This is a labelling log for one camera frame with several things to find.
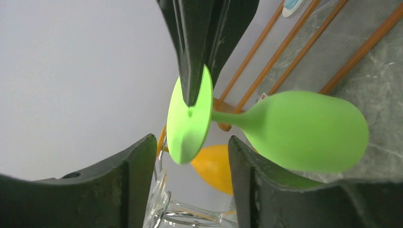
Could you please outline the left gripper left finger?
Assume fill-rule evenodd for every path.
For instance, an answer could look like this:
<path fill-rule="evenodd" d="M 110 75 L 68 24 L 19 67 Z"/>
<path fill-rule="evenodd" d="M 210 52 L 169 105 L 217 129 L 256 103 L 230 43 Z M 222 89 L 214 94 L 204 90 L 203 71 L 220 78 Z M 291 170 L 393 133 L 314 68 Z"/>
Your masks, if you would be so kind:
<path fill-rule="evenodd" d="M 140 228 L 156 159 L 148 134 L 127 149 L 60 179 L 0 177 L 3 228 Z"/>

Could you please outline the green plastic goblet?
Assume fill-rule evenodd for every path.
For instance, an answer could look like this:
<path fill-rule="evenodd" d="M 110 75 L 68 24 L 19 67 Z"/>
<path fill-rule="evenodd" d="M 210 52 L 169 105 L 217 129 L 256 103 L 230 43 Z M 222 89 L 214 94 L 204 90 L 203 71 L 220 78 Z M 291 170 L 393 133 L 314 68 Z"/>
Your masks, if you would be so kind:
<path fill-rule="evenodd" d="M 355 166 L 369 143 L 369 128 L 350 102 L 309 91 L 285 91 L 244 113 L 214 111 L 210 71 L 204 67 L 195 105 L 183 100 L 176 81 L 167 116 L 171 158 L 190 163 L 201 150 L 211 122 L 240 128 L 257 152 L 290 170 L 338 173 Z"/>

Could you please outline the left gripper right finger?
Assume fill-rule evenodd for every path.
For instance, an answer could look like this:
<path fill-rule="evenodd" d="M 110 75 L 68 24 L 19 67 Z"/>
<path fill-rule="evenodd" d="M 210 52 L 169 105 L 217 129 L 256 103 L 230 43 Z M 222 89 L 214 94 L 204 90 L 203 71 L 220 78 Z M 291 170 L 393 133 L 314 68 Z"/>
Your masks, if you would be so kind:
<path fill-rule="evenodd" d="M 228 142 L 241 228 L 400 228 L 403 182 L 342 179 L 321 183 L 254 152 L 236 136 Z"/>

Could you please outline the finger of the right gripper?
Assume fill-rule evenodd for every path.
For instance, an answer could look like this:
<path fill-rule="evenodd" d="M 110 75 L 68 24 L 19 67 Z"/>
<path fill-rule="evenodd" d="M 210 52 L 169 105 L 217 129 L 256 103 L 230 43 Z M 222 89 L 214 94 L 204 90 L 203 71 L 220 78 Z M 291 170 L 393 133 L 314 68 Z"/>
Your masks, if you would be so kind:
<path fill-rule="evenodd" d="M 216 0 L 207 36 L 205 64 L 216 85 L 221 70 L 245 33 L 259 0 Z"/>
<path fill-rule="evenodd" d="M 179 67 L 182 97 L 195 105 L 201 87 L 207 37 L 219 0 L 158 0 Z"/>

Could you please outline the clear glass front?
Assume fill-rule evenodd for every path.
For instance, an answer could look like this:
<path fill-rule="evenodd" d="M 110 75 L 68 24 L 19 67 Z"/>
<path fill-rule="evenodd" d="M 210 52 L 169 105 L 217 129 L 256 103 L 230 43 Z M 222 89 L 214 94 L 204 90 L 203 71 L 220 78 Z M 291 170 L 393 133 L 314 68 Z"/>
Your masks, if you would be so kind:
<path fill-rule="evenodd" d="M 237 228 L 235 208 L 228 211 L 201 209 L 172 199 L 170 191 L 165 189 L 167 174 L 161 171 L 156 178 L 154 189 L 149 196 L 144 228 L 160 228 L 168 225 L 174 228 L 184 225 L 191 228 Z"/>

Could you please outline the orange plastic goblet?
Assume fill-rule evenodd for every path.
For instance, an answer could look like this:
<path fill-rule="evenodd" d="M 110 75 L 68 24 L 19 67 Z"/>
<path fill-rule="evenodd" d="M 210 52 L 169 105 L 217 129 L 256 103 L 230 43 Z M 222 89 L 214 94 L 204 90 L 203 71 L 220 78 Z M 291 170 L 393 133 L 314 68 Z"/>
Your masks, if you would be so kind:
<path fill-rule="evenodd" d="M 228 145 L 219 144 L 202 148 L 191 161 L 191 166 L 211 187 L 233 196 Z"/>

